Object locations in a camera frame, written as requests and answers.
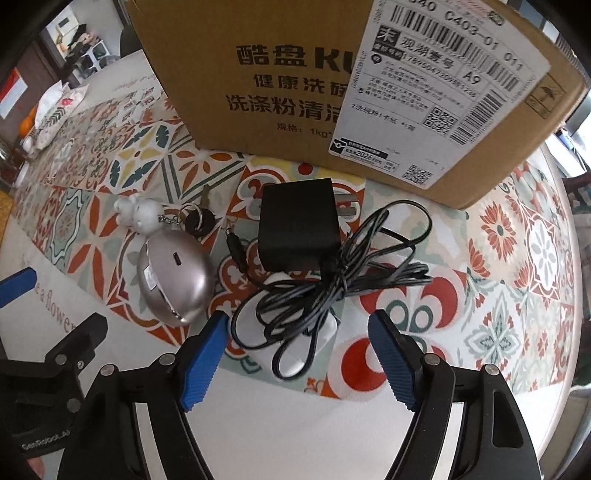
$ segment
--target shipping label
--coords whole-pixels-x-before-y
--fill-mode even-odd
[[[375,0],[329,152],[428,189],[549,70],[480,0]]]

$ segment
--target black power adapter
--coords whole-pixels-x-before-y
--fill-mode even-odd
[[[341,246],[337,210],[351,213],[337,208],[330,178],[265,185],[258,236],[265,270],[331,270]]]
[[[240,348],[247,351],[262,350],[279,343],[271,368],[280,380],[295,380],[306,375],[334,302],[385,288],[431,283],[428,266],[413,262],[417,245],[428,237],[433,227],[425,207],[412,200],[390,202],[371,213],[341,244],[338,216],[354,215],[355,208],[337,204],[356,201],[353,194],[335,194],[331,179],[268,184],[263,190],[258,237],[262,266],[271,272],[320,271],[320,279],[260,282],[249,273],[243,240],[231,226],[226,229],[226,243],[232,260],[259,289],[234,311],[230,335]],[[409,239],[384,226],[390,209],[397,205],[412,206],[425,214],[428,224],[421,235]],[[372,248],[376,235],[391,238],[392,245]],[[392,264],[392,258],[379,261],[391,254],[400,256],[398,265]],[[257,300],[254,315],[263,328],[264,340],[249,345],[238,335],[236,325],[243,306],[262,290],[265,294]],[[279,367],[280,360],[300,335],[310,338],[304,365],[297,373],[285,375]]]

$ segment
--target barcode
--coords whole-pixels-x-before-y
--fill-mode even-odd
[[[505,100],[490,90],[484,98],[477,103],[470,113],[468,113],[457,126],[454,133],[449,138],[460,145],[466,145],[473,141],[486,123],[493,118],[505,103]]]
[[[417,185],[423,185],[429,178],[431,178],[431,172],[418,168],[416,165],[410,165],[408,170],[402,175],[405,180],[416,183]]]
[[[476,70],[486,72],[488,76],[509,92],[512,92],[519,84],[519,77],[513,75],[507,68],[502,67],[494,56],[489,55],[473,41],[468,40],[431,17],[412,8],[396,5],[390,21],[423,35],[427,40],[439,44],[450,54],[463,59]]]

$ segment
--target tile pattern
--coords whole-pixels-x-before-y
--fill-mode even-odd
[[[127,115],[136,100],[141,115]],[[124,123],[135,117],[136,123]],[[465,368],[496,364],[515,393],[564,380],[575,315],[569,206],[560,203],[547,173],[528,162],[460,212],[306,163],[199,149],[156,89],[131,92],[70,118],[32,165],[11,214],[80,288],[138,329],[179,345],[187,329],[159,322],[139,294],[136,266],[144,238],[117,225],[118,196],[141,192],[173,216],[183,204],[200,202],[204,185],[212,188],[208,198],[217,224],[203,244],[218,265],[218,282],[209,313],[217,308],[231,313],[254,288],[229,256],[225,228],[232,225],[246,240],[251,274],[264,280],[268,273],[256,241],[264,186],[323,177],[332,178],[337,192],[359,199],[346,205],[355,208],[354,215],[339,218],[343,237],[390,202],[410,198],[424,205],[434,228],[416,259],[429,265],[433,283],[335,304],[339,330],[307,378],[279,384],[231,340],[222,368],[305,393],[365,401],[385,385],[366,330],[368,315],[382,308],[424,351]],[[418,209],[401,205],[392,209],[387,227],[413,238],[427,220]],[[388,242],[378,237],[375,246]]]

